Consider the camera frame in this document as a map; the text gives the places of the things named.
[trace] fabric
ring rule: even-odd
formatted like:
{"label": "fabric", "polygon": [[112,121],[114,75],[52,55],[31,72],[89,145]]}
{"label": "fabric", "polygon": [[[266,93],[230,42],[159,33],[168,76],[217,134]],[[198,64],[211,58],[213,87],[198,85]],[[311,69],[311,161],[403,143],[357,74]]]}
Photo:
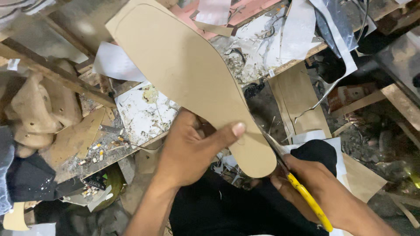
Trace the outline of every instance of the fabric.
{"label": "fabric", "polygon": [[7,185],[14,202],[52,201],[55,199],[55,171],[36,152],[16,158],[9,168]]}
{"label": "fabric", "polygon": [[[325,141],[311,140],[291,153],[301,160],[319,161],[336,173],[335,149]],[[286,201],[269,178],[245,191],[210,169],[198,182],[178,191],[169,221],[174,236],[328,235]]]}
{"label": "fabric", "polygon": [[14,153],[12,132],[8,126],[0,126],[0,215],[6,214],[13,206],[6,185],[6,173],[13,161]]}

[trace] paper scrap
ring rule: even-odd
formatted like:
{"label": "paper scrap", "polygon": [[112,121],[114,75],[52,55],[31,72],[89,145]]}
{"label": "paper scrap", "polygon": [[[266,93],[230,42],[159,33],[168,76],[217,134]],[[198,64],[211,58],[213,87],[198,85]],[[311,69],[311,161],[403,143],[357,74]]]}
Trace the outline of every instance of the paper scrap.
{"label": "paper scrap", "polygon": [[325,6],[324,2],[322,0],[310,0],[311,3],[316,7],[325,17],[325,20],[327,21],[328,27],[330,27],[331,35],[333,36],[334,42],[336,43],[337,49],[339,50],[341,54],[341,58],[344,60],[344,64],[346,65],[346,73],[339,79],[337,79],[334,83],[327,84],[325,81],[323,81],[325,93],[323,97],[311,108],[307,109],[306,111],[302,112],[298,117],[294,119],[294,122],[296,123],[297,118],[301,117],[305,112],[309,110],[314,110],[321,104],[321,102],[328,96],[328,94],[334,89],[334,87],[347,75],[353,73],[355,70],[357,70],[356,63],[354,63],[353,57],[349,52],[349,49],[347,48],[346,43],[344,42],[343,38],[340,35],[340,32],[337,28],[337,26],[334,24],[334,21],[331,17],[330,12],[328,11],[327,7]]}
{"label": "paper scrap", "polygon": [[273,69],[268,70],[268,73],[270,74],[270,77],[276,76],[276,74],[274,73]]}
{"label": "paper scrap", "polygon": [[233,28],[228,28],[228,27],[224,27],[224,26],[217,26],[217,25],[211,25],[211,24],[206,24],[203,22],[199,22],[199,21],[193,21],[194,24],[199,28],[202,29],[204,31],[209,31],[218,35],[223,35],[226,37],[230,37],[233,31]]}
{"label": "paper scrap", "polygon": [[112,190],[112,186],[110,185],[105,189],[104,193],[102,194],[100,198],[98,198],[98,200],[89,203],[87,205],[87,208],[89,208],[89,211],[92,212],[95,209],[95,207],[97,207],[101,202],[105,201],[106,197],[111,192],[111,190]]}
{"label": "paper scrap", "polygon": [[101,42],[95,61],[93,73],[99,73],[114,79],[144,82],[146,77],[134,65],[124,50],[112,43]]}
{"label": "paper scrap", "polygon": [[9,59],[9,61],[7,62],[7,69],[10,70],[10,71],[17,71],[19,61],[21,61],[21,60],[18,59],[18,58]]}
{"label": "paper scrap", "polygon": [[322,129],[313,130],[313,131],[309,131],[303,134],[291,136],[291,140],[293,144],[306,143],[307,141],[310,141],[313,139],[320,139],[320,140],[326,139],[324,131]]}
{"label": "paper scrap", "polygon": [[290,60],[304,60],[315,31],[315,10],[308,0],[293,0],[283,29],[280,59],[285,64]]}
{"label": "paper scrap", "polygon": [[226,25],[231,0],[200,0],[195,20],[212,25]]}

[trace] cardboard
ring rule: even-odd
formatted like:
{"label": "cardboard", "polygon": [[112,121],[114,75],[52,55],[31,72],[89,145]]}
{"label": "cardboard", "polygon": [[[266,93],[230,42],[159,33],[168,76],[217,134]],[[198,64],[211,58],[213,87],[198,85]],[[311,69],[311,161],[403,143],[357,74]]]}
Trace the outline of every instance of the cardboard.
{"label": "cardboard", "polygon": [[13,204],[13,211],[4,215],[3,227],[8,230],[26,231],[29,228],[26,226],[24,218],[25,202],[15,202]]}
{"label": "cardboard", "polygon": [[153,0],[129,1],[106,27],[169,99],[217,129],[233,121],[245,122],[247,132],[230,150],[247,175],[259,178],[274,170],[277,162],[271,147],[254,123],[225,62],[207,40]]}

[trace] black pants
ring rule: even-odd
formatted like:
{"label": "black pants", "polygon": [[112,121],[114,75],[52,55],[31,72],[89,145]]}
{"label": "black pants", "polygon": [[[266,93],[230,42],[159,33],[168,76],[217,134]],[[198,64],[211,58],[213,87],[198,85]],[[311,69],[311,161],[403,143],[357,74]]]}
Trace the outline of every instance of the black pants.
{"label": "black pants", "polygon": [[[337,154],[325,141],[311,140],[291,154],[319,161],[336,176]],[[179,190],[169,221],[174,236],[328,235],[286,201],[269,178],[245,191],[210,169],[199,181]]]}

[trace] debris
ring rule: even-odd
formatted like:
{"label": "debris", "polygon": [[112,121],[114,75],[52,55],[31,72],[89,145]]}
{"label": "debris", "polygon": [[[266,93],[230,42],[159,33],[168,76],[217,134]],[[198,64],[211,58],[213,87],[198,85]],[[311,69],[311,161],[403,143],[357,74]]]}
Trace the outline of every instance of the debris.
{"label": "debris", "polygon": [[119,134],[119,135],[121,135],[121,133],[123,131],[120,128],[115,128],[115,127],[105,126],[105,125],[100,125],[99,130],[100,131],[105,131],[105,132],[108,132],[108,133]]}
{"label": "debris", "polygon": [[115,140],[112,140],[112,141],[111,141],[111,144],[112,144],[112,145],[114,145],[114,146],[116,146],[116,147],[118,147],[118,146],[120,146],[120,145],[121,145],[119,142],[117,142],[117,141],[115,141]]}

